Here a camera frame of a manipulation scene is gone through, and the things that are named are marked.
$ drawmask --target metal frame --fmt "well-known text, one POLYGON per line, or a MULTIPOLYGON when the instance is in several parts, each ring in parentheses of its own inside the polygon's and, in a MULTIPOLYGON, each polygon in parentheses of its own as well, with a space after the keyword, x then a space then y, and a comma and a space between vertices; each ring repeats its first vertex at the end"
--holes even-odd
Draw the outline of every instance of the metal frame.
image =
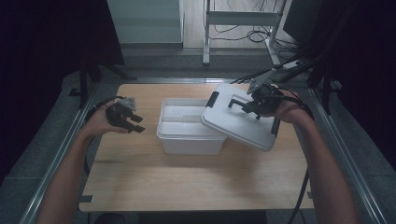
MULTIPOLYGON (((122 83, 135 83, 135 84, 155 84, 155 83, 231 83, 233 79, 226 78, 139 78, 138 80, 133 81, 124 81, 122 83)), ((64 157, 66 150, 69 148, 72 140, 77 133, 79 127, 82 124, 83 119, 89 109, 89 106, 92 104, 93 96, 96 94, 98 86, 100 83, 93 83, 90 88, 89 97, 87 104, 78 111, 73 124, 67 133, 62 145, 59 148, 58 153, 56 154, 54 160, 52 161, 49 169, 44 174, 41 183, 39 184, 35 194, 28 204, 25 212, 23 213, 20 224, 30 224, 35 223, 35 216, 37 214, 39 205, 44 196, 44 192, 47 188, 48 183, 50 182, 53 174, 58 168, 61 160, 64 157)), ((342 136, 337 130, 334 122, 332 121, 332 117, 327 115, 326 111, 322 108, 320 104, 320 96, 318 93, 312 89, 308 90, 311 96, 315 99, 315 105, 319 111, 320 116, 323 119, 325 126, 328 128, 330 136, 334 143, 336 144, 336 149, 340 152, 341 160, 346 166, 347 173, 351 176, 351 181, 355 185, 359 195, 361 196, 362 202, 367 209, 373 223, 375 224, 387 224, 388 222, 385 220, 384 215, 382 214, 381 208, 378 205, 377 199, 374 194, 371 192, 369 186, 367 185, 363 175, 357 164, 354 162, 352 155, 350 155, 347 145, 345 144, 342 136)))
POLYGON ((283 0, 282 6, 278 12, 235 12, 235 11, 211 11, 210 0, 206 0, 206 18, 205 18, 205 39, 204 39, 204 58, 203 64, 209 65, 210 25, 253 25, 253 26, 272 26, 269 39, 265 39, 265 45, 273 61, 274 67, 280 66, 274 50, 274 42, 277 30, 279 29, 280 20, 283 16, 287 0, 283 0))
POLYGON ((353 157, 350 154, 343 137, 339 133, 334 121, 332 121, 332 117, 329 116, 325 109, 321 106, 321 97, 319 96, 319 93, 313 89, 309 89, 308 91, 315 100, 315 105, 317 106, 319 114, 322 117, 325 126, 329 130, 330 137, 335 143, 335 149, 340 153, 341 161, 344 163, 346 171, 350 175, 350 179, 355 185, 357 192, 361 196, 361 200, 366 207, 373 223, 387 224, 388 222, 385 220, 385 217, 381 212, 381 208, 378 205, 377 199, 371 192, 370 187, 367 185, 358 165, 353 160, 353 157))

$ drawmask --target wooden table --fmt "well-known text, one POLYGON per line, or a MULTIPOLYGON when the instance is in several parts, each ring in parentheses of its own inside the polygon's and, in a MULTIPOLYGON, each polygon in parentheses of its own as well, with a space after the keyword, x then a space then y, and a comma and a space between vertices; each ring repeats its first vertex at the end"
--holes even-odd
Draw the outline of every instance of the wooden table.
MULTIPOLYGON (((103 136, 80 203, 93 211, 214 211, 294 208, 306 162, 292 125, 282 122, 262 152, 227 139, 216 156, 165 154, 157 137, 164 98, 206 98, 216 84, 126 84, 142 133, 103 136)), ((302 208, 313 208, 306 194, 302 208)))

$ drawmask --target metal stand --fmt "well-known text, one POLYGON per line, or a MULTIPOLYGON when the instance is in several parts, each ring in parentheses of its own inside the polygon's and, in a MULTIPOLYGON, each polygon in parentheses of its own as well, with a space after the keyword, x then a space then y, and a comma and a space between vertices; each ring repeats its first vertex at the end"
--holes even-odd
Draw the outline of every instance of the metal stand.
POLYGON ((271 36, 265 40, 265 45, 273 61, 274 67, 281 66, 274 50, 276 33, 280 20, 283 16, 286 0, 278 12, 234 12, 234 11, 210 11, 210 0, 206 0, 205 39, 204 39, 204 65, 209 65, 209 26, 210 25, 253 25, 272 26, 271 36))
MULTIPOLYGON (((120 77, 130 80, 137 80, 137 77, 130 77, 128 74, 122 72, 119 68, 112 64, 100 63, 101 65, 108 68, 110 71, 114 72, 120 77)), ((88 80, 87 80, 87 73, 91 77, 93 82, 100 82, 102 73, 99 69, 99 65, 96 62, 91 62, 86 60, 85 58, 81 59, 80 61, 80 68, 79 68, 79 86, 80 92, 76 90, 72 90, 69 96, 79 96, 79 108, 82 108, 88 100, 88 80)))

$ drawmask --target black curtain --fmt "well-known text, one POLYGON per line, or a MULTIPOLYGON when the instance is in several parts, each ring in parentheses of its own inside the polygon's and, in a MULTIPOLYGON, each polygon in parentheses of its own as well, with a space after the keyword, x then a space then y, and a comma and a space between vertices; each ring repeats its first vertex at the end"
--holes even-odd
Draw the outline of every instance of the black curtain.
POLYGON ((396 168, 396 4, 361 0, 333 50, 339 98, 396 168))
POLYGON ((93 64, 123 64, 123 58, 106 0, 2 1, 0 22, 3 177, 83 58, 93 64))

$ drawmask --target white box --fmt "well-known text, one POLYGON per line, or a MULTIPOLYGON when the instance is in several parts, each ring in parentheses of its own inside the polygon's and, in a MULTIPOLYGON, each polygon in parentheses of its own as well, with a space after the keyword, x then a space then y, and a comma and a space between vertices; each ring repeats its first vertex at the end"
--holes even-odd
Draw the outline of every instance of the white box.
POLYGON ((207 99, 163 100, 157 135, 170 154, 217 155, 226 136, 202 124, 207 99))

